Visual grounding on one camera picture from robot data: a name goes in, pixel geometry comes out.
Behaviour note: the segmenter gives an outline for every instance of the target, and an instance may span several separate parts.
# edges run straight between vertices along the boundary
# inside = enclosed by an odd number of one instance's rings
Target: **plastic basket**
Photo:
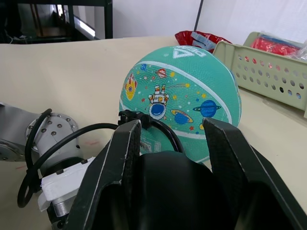
[[[245,45],[257,37],[251,33]],[[307,63],[221,41],[213,55],[230,68],[240,87],[304,110],[307,118]]]

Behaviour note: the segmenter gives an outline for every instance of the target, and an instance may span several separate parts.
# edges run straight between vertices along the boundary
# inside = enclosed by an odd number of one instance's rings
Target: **basketball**
[[[237,126],[241,99],[231,71],[211,53],[193,46],[168,46],[142,58],[129,71],[119,110],[149,114],[179,137],[187,157],[209,160],[202,120],[212,117]],[[141,153],[172,150],[158,129],[143,129]]]

